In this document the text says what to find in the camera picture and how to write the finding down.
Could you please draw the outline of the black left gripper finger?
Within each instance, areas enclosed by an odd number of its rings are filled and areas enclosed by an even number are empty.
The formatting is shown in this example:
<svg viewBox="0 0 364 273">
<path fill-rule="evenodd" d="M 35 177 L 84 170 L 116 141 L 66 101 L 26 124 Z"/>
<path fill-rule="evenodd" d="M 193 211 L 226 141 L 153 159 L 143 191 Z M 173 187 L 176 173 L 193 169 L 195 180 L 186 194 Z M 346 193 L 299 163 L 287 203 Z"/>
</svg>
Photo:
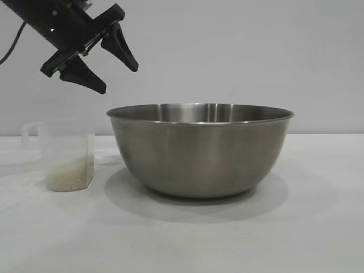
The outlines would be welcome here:
<svg viewBox="0 0 364 273">
<path fill-rule="evenodd" d="M 89 88 L 99 94 L 106 93 L 106 84 L 76 56 L 60 70 L 60 79 Z"/>
<path fill-rule="evenodd" d="M 139 64 L 127 45 L 121 26 L 116 23 L 111 26 L 101 42 L 101 47 L 118 58 L 132 72 L 137 72 Z"/>
</svg>

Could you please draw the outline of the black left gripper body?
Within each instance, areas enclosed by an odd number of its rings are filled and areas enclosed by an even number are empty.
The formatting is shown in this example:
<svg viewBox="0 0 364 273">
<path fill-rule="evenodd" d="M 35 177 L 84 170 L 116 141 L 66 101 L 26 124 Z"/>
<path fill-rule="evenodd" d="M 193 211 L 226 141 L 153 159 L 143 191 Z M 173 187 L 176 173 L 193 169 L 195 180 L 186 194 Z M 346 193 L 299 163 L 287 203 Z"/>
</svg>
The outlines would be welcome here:
<svg viewBox="0 0 364 273">
<path fill-rule="evenodd" d="M 41 68 L 47 77 L 77 55 L 87 54 L 125 17 L 114 4 L 91 18 L 77 1 L 11 1 L 10 9 L 57 49 Z"/>
</svg>

